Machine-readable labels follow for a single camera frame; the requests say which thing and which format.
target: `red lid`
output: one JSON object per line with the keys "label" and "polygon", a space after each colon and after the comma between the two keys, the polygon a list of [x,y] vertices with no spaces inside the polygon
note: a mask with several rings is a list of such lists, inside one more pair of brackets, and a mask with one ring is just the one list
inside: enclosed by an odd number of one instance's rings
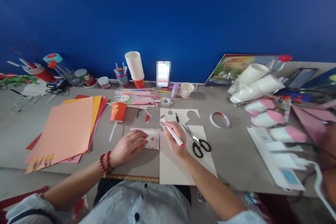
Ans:
{"label": "red lid", "polygon": [[292,59],[293,59],[293,57],[290,56],[290,55],[287,55],[287,54],[281,55],[279,57],[279,60],[282,61],[282,62],[287,62],[287,61],[290,61]]}

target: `tape roll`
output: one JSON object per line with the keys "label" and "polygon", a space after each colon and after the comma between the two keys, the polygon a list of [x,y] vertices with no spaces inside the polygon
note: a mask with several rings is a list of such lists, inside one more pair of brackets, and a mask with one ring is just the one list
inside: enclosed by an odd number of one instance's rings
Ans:
{"label": "tape roll", "polygon": [[[218,125],[214,122],[213,117],[214,117],[215,114],[219,114],[219,115],[221,115],[221,116],[224,117],[224,119],[226,120],[226,124],[227,124],[226,127],[218,126]],[[210,121],[211,121],[211,123],[212,123],[215,127],[220,128],[220,129],[226,129],[226,128],[229,128],[229,127],[231,126],[231,121],[230,121],[230,119],[229,119],[226,115],[224,115],[223,113],[220,113],[220,112],[212,113],[212,114],[210,115]]]}

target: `small card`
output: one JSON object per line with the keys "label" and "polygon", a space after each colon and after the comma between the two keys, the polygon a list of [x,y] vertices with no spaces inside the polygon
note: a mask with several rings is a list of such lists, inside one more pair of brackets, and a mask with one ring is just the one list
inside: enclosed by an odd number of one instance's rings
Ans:
{"label": "small card", "polygon": [[131,131],[132,130],[141,130],[148,135],[146,138],[148,141],[145,147],[146,149],[160,150],[160,129],[131,128]]}

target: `phone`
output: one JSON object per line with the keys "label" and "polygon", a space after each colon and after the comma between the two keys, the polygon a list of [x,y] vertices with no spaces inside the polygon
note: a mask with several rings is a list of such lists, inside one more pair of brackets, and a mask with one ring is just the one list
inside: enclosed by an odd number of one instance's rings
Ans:
{"label": "phone", "polygon": [[299,68],[285,85],[289,88],[299,89],[309,81],[317,71],[318,68]]}

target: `white marker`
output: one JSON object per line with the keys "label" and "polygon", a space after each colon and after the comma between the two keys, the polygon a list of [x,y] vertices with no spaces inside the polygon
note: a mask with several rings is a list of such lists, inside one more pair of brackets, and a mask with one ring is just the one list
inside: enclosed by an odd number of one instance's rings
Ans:
{"label": "white marker", "polygon": [[[166,123],[167,121],[163,118],[161,118],[162,122]],[[181,141],[181,139],[176,135],[176,133],[173,131],[172,128],[170,128],[169,126],[164,125],[168,131],[171,133],[171,135],[173,136],[173,138],[175,139],[175,141],[177,142],[178,145],[180,145],[181,147],[183,147],[183,142]]]}

